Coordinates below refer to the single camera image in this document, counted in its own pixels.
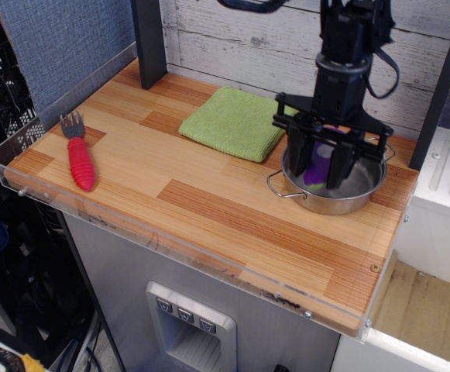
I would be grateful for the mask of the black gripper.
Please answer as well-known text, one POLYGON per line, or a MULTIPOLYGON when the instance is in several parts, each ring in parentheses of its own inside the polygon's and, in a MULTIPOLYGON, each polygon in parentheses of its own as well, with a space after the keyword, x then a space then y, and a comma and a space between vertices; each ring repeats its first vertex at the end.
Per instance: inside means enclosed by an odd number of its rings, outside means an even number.
POLYGON ((393 130, 362 107, 366 92, 376 94, 369 82, 371 54, 342 64, 320 53, 315 63, 314 94, 277 94, 273 124, 286 130, 288 169, 294 176, 305 171, 316 140, 335 147, 326 183, 331 190, 341 186, 360 157, 380 162, 393 130))

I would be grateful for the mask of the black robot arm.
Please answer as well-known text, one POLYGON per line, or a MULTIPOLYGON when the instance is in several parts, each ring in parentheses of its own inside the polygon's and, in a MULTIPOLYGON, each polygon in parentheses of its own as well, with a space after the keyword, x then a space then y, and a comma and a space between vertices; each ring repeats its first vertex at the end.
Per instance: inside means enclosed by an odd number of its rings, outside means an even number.
POLYGON ((332 148, 325 186, 339 188, 355 162, 365 157, 381 162, 393 129, 363 108, 372 94, 369 76, 378 56, 392 68, 383 52, 395 23, 388 1, 321 2, 321 52, 311 97, 279 93, 273 124, 287 133, 287 169, 302 174, 316 143, 332 148))

